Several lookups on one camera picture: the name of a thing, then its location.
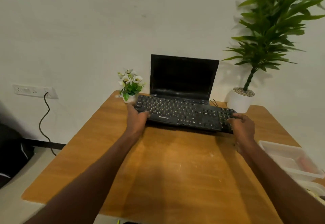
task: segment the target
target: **forearm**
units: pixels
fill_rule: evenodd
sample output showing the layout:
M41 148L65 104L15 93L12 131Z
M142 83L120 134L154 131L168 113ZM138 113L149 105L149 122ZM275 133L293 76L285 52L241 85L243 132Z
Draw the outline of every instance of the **forearm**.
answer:
M303 190L258 144L246 143L242 156L284 223L325 223L325 207Z
M105 154L63 188L26 224L93 223L137 136L124 133Z

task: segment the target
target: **plant trunk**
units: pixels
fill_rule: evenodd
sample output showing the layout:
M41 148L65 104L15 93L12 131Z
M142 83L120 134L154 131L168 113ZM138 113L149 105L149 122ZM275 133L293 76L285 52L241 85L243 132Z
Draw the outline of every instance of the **plant trunk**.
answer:
M245 84L245 86L243 88L243 91L246 92L248 90L248 86L251 83L253 75L254 75L254 73L256 73L256 71L257 71L257 68L253 67L252 70L251 70L250 75L248 76L248 79L247 79L247 82L246 82L246 84Z

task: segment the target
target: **person's right arm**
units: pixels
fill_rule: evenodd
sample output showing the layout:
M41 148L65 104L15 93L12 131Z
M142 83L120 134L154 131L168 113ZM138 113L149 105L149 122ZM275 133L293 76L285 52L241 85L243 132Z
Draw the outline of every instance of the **person's right arm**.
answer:
M254 141L255 124L246 115L229 119L238 152L260 181L284 224L325 223L325 206L300 187Z

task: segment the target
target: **wooden table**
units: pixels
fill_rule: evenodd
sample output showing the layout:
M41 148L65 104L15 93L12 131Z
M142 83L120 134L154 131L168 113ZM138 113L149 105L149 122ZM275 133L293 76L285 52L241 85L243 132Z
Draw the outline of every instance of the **wooden table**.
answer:
M23 193L46 203L123 133L126 106L115 91ZM262 106L247 115L255 139L299 146ZM262 186L235 151L233 136L147 127L123 162L101 214L142 223L281 223Z

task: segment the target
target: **potted plant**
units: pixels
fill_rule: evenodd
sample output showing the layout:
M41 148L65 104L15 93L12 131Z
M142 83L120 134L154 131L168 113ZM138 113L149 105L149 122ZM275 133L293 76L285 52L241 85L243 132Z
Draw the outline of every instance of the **potted plant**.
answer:
M251 6L250 11L242 13L239 21L250 30L249 35L232 37L239 43L238 48L229 48L236 56L225 60L240 59L236 65L250 64L251 73L243 88L234 88L227 106L237 112L245 113L255 95L248 89L253 75L258 70L276 69L280 63L293 63L285 58L287 52L299 50L288 39L288 35L303 35L304 20L323 18L325 15L311 15L308 8L323 0L246 0L239 5Z
M118 72L121 81L119 82L123 89L120 91L125 103L135 103L140 91L144 87L142 77L137 75L133 69L124 69L124 74Z

